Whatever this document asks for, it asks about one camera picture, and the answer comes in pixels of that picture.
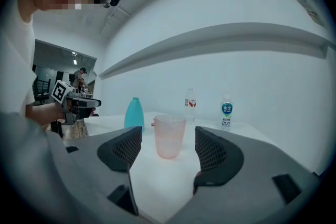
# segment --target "water bottle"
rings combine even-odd
[[[138,97],[133,97],[129,104],[124,121],[124,128],[141,126],[142,132],[145,130],[143,111]]]
[[[231,114],[233,109],[233,104],[230,96],[225,95],[223,101],[220,104],[221,107],[221,129],[224,131],[230,131],[231,126]]]
[[[193,124],[196,115],[196,97],[194,89],[189,88],[184,99],[184,117],[187,123]]]

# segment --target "wall shelf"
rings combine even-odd
[[[267,41],[290,43],[298,46],[335,45],[332,38],[327,39],[311,32],[285,25],[267,23],[234,23],[197,29],[183,33],[156,44],[152,44],[118,61],[99,74],[101,78],[115,76],[139,67],[152,65],[154,59],[179,50],[193,50],[196,47],[213,43],[232,43],[241,41]]]

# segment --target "person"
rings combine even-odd
[[[83,84],[86,88],[88,88],[87,84],[84,82],[84,79],[82,77],[83,74],[87,74],[85,67],[82,67],[80,70],[77,70],[75,73],[73,73],[75,79],[72,82],[71,86],[77,89],[78,87],[80,87],[80,85]]]
[[[85,89],[85,86],[84,86],[83,82],[79,82],[78,92],[80,93],[81,91],[84,91],[84,89]]]
[[[32,71],[35,36],[33,31],[33,13],[37,10],[74,9],[78,3],[101,3],[103,0],[7,0],[0,22],[0,61],[6,70],[0,74],[1,81],[10,81],[11,85],[2,85],[0,111],[20,113],[40,125],[63,119],[61,105],[56,102],[41,106],[32,106],[34,95],[32,84],[36,75]],[[21,85],[16,85],[17,78]]]

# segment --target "white shirt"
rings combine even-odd
[[[0,45],[0,111],[25,115],[25,106],[35,101],[35,36],[33,20],[22,20],[17,0],[7,0],[1,12]]]

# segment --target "chair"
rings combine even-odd
[[[34,93],[34,99],[35,101],[39,101],[40,104],[42,105],[43,103],[46,102],[46,100],[49,99],[49,85],[50,85],[50,80],[49,82],[47,81],[42,81],[36,79],[33,84],[33,93]]]

